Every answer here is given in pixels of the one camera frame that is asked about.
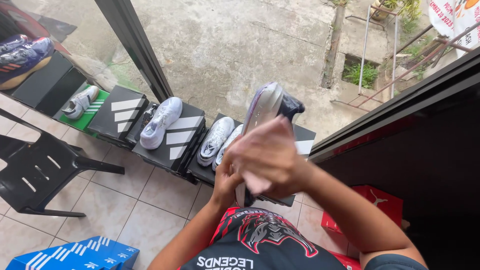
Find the white adidas sneaker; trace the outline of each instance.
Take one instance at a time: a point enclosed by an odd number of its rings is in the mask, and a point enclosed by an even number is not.
[[[232,134],[228,137],[227,141],[223,144],[222,148],[218,151],[218,154],[216,155],[216,158],[212,162],[212,169],[215,171],[216,167],[222,163],[223,159],[223,153],[225,153],[225,149],[235,140],[235,138],[240,135],[241,130],[243,128],[243,124],[239,125],[238,127],[233,130]]]
[[[235,123],[233,119],[228,116],[220,118],[212,125],[212,128],[210,128],[210,131],[198,150],[197,161],[200,165],[208,166],[213,162],[216,154],[234,128]]]
[[[70,99],[68,107],[61,110],[70,119],[79,119],[90,104],[97,98],[99,89],[96,86],[89,86],[84,91],[76,94]]]
[[[165,130],[181,115],[182,101],[180,98],[171,97],[162,102],[152,120],[140,133],[140,145],[145,149],[156,149],[163,141]]]

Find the concrete ground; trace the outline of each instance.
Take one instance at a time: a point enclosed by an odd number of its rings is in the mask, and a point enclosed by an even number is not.
[[[154,99],[94,1],[13,2],[24,11],[76,25],[78,28],[62,44],[104,88],[111,90],[121,84]],[[370,2],[351,0],[347,9],[366,12],[364,6]],[[219,112],[242,121],[256,88],[269,81],[279,81],[305,103],[306,112],[297,124],[315,131],[315,142],[365,114],[330,102],[356,98],[357,88],[342,87],[341,83],[332,89],[320,87],[336,15],[335,6],[327,0],[132,3],[174,95],[205,110],[207,124]],[[361,50],[364,25],[345,22],[340,52]],[[371,34],[369,51],[374,55],[388,47],[386,34],[380,34],[382,40],[375,37],[375,32]]]

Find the hand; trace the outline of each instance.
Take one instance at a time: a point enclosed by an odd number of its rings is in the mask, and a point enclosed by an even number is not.
[[[235,138],[228,148],[225,149],[222,163],[216,168],[215,186],[212,197],[210,198],[210,203],[224,210],[235,202],[235,188],[243,182],[239,173],[233,173],[231,168],[232,158],[229,153],[230,147],[240,138],[241,135]]]
[[[284,198],[307,189],[314,165],[297,154],[291,123],[279,116],[244,136],[230,149],[239,173],[251,172],[272,185],[264,193]]]

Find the tiled floor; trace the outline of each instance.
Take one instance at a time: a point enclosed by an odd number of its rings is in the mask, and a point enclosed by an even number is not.
[[[0,269],[17,255],[95,235],[140,249],[136,270],[145,270],[153,257],[207,203],[213,189],[192,185],[138,156],[51,120],[0,94],[0,108],[52,133],[85,155],[125,167],[125,175],[86,171],[75,177],[48,209],[84,212],[84,218],[19,214],[0,198]],[[0,134],[35,141],[38,133],[0,117]],[[0,163],[0,170],[5,163]],[[298,194],[291,208],[257,201],[254,206],[283,215],[312,242],[343,254],[358,255],[344,236],[320,227],[322,208]]]

